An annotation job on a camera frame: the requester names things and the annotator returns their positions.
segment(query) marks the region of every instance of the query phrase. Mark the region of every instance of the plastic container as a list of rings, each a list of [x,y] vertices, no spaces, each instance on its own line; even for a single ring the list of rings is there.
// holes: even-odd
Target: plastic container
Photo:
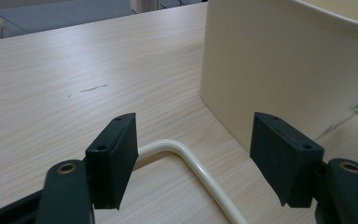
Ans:
[[[136,13],[158,10],[158,0],[131,0],[131,9]]]
[[[200,97],[245,148],[255,111],[316,139],[358,102],[358,1],[209,1]]]

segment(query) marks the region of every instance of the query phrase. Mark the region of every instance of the dark mark on table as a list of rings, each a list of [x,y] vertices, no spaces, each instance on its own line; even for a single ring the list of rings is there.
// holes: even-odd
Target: dark mark on table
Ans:
[[[86,90],[83,90],[83,91],[81,91],[81,92],[85,92],[85,91],[95,91],[95,90],[97,90],[98,88],[101,88],[101,87],[107,87],[107,84],[106,84],[106,85],[102,85],[102,86],[93,87],[93,88],[90,88],[90,89],[86,89]]]

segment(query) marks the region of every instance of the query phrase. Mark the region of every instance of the white wire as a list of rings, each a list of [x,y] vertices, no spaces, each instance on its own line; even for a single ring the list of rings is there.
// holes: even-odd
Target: white wire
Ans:
[[[150,157],[159,152],[172,152],[179,155],[191,168],[191,170],[197,175],[202,184],[212,194],[214,199],[222,208],[223,212],[229,218],[232,223],[247,224],[246,218],[242,215],[240,210],[226,195],[225,191],[220,185],[213,179],[212,175],[206,170],[197,157],[191,152],[191,150],[184,144],[173,140],[159,140],[153,142],[147,146],[139,148],[138,161],[141,161],[147,157]]]

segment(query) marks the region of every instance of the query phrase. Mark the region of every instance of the screw hole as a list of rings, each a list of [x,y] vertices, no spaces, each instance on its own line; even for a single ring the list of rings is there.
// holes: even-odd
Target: screw hole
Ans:
[[[74,163],[66,163],[60,168],[58,168],[57,172],[61,175],[66,175],[72,173],[76,169],[76,165]]]
[[[339,164],[339,166],[348,172],[358,174],[358,165],[354,163],[343,161]]]
[[[104,149],[106,149],[106,146],[98,146],[97,149],[98,150],[104,150]]]
[[[308,145],[308,144],[304,144],[304,145],[303,145],[303,148],[306,148],[306,149],[311,149],[311,148],[312,148],[312,146],[311,146],[311,145]]]

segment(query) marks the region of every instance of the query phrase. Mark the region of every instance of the wooden table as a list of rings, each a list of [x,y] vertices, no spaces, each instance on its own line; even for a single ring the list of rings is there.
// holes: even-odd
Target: wooden table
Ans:
[[[314,223],[281,207],[248,152],[199,98],[206,4],[0,40],[0,207],[42,188],[46,171],[84,150],[114,117],[137,113],[138,145],[189,146],[250,223]],[[358,161],[358,116],[322,141]],[[178,157],[133,172],[120,211],[97,223],[224,223]]]

